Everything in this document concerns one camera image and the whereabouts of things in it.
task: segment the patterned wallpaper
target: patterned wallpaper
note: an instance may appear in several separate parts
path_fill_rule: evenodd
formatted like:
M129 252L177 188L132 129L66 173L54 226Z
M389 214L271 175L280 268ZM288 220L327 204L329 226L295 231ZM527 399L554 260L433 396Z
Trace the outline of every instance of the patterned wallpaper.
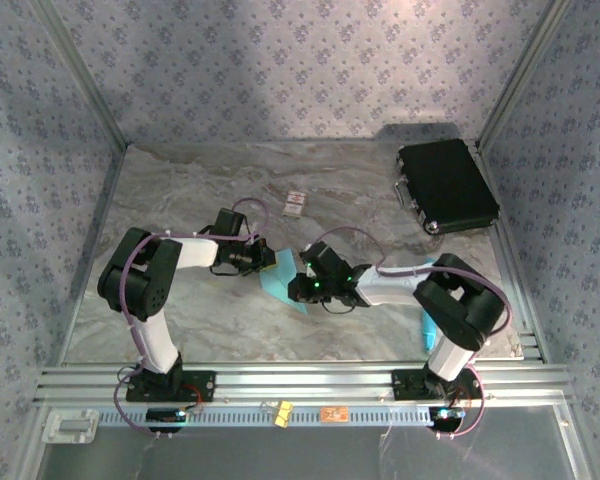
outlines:
M111 162L28 3L0 1L0 479L62 345Z
M477 138L547 0L55 3L130 143L191 143Z
M600 465L600 1L574 3L488 159Z

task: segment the orange label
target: orange label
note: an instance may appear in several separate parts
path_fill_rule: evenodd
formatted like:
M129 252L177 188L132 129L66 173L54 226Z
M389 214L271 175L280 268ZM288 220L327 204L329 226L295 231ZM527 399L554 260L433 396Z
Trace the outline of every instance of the orange label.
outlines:
M349 408L347 407L322 407L320 421L323 423L346 423L349 421Z

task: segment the gray marble table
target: gray marble table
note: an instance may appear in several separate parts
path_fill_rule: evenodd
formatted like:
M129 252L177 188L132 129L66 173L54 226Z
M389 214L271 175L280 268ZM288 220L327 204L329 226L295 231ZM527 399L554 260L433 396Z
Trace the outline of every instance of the gray marble table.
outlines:
M197 231L213 223L221 207L246 196L268 203L271 219L264 236L276 250L290 247L296 259L326 229L352 224L382 242L386 266L414 265L427 256L453 252L500 283L485 230L430 237L410 211L400 208L393 191L397 148L381 142L130 147L66 362L137 357L123 317L96 293L98 276L128 228ZM302 218L281 215L290 190L308 194ZM262 222L256 207L241 210L252 225ZM380 255L360 234L338 232L327 241L352 264ZM427 358L415 300L412 306L359 308L347 315L309 306L304 315L267 295L258 275L215 277L206 269L186 269L177 273L165 308L173 341L186 362ZM521 357L515 330L492 339L480 356Z

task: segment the glass panel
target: glass panel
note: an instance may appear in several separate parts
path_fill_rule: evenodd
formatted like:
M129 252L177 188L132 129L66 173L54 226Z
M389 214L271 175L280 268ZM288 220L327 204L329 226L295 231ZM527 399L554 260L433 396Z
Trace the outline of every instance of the glass panel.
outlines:
M48 446L39 480L573 479L553 409L491 408L465 437L425 428L199 428L154 440L101 428L90 445Z

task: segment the light blue towel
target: light blue towel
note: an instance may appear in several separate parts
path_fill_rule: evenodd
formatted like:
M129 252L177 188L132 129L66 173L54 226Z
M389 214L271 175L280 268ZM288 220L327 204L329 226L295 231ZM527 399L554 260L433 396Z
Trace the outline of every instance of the light blue towel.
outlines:
M432 258L427 258L427 264L432 265L435 262ZM422 339L424 341L424 349L427 353L433 350L433 347L436 345L436 322L433 321L433 318L427 313L427 311L422 309Z
M287 286L296 277L297 272L291 249L280 250L276 252L276 266L260 272L260 285L269 295L273 295L281 302L291 305L306 315L306 305L294 302L287 293Z

